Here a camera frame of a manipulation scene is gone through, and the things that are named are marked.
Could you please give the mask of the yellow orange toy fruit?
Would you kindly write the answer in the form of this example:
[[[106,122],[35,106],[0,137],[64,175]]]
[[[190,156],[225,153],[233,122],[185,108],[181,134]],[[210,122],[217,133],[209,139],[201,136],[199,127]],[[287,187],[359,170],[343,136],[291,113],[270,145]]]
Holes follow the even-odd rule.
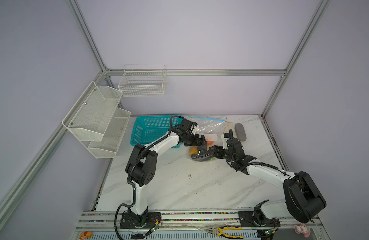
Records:
[[[197,149],[197,147],[196,147],[196,146],[191,147],[191,148],[189,149],[189,155],[190,155],[190,156],[191,156],[191,155],[198,155],[198,149]]]

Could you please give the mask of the black toy avocado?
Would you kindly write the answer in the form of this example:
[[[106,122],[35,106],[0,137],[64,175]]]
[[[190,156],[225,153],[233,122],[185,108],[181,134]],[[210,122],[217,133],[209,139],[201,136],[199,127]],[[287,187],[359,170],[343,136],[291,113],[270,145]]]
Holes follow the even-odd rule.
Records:
[[[191,154],[190,158],[195,162],[210,162],[214,157],[210,153],[196,152]]]

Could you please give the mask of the clear zip bag blue zipper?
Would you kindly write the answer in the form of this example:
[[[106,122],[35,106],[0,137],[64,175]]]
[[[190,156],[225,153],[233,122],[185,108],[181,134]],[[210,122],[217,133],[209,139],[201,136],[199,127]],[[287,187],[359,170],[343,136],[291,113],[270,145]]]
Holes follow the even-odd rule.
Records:
[[[224,122],[226,121],[226,116],[190,116],[188,117],[191,121],[194,121],[198,124],[197,134],[204,135],[206,141],[214,141],[212,146],[222,146],[221,137],[223,135],[223,127]],[[207,146],[207,150],[198,150],[201,153],[207,153],[208,149],[211,146]]]

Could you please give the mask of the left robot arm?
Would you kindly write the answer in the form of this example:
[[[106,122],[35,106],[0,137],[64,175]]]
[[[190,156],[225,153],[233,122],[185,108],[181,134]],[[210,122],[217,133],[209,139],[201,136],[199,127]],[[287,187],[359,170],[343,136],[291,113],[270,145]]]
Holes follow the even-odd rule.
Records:
[[[159,137],[147,144],[134,146],[126,165],[127,184],[132,187],[132,202],[120,204],[128,213],[137,218],[147,215],[148,204],[144,187],[155,176],[158,158],[169,149],[184,145],[185,147],[206,146],[204,136],[198,134],[199,125],[183,116],[173,115],[169,118],[169,126]]]

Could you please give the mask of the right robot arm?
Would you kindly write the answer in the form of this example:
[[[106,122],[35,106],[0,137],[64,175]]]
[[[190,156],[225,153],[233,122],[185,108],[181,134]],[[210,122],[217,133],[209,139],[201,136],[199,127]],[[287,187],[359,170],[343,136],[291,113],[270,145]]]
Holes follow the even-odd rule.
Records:
[[[282,199],[264,200],[254,207],[252,221],[258,227],[276,218],[294,218],[306,224],[327,206],[308,173],[283,171],[245,154],[241,142],[233,137],[232,130],[223,135],[222,146],[211,146],[207,154],[212,158],[226,160],[236,172],[257,177],[283,191]]]

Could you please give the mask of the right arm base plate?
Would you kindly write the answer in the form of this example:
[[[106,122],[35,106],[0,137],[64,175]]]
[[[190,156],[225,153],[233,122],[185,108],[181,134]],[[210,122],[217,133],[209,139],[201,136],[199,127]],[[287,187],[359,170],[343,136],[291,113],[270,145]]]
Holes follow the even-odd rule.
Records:
[[[279,219],[267,218],[260,211],[240,211],[238,212],[238,218],[242,227],[275,227],[280,226]]]

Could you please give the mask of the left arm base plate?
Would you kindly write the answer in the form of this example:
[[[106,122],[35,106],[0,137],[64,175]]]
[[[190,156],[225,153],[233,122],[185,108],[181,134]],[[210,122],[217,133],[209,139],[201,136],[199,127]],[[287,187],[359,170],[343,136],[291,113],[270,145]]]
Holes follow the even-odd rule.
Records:
[[[127,210],[122,213],[122,218],[119,223],[120,229],[151,229],[162,219],[162,214],[159,212],[144,212],[141,215]]]

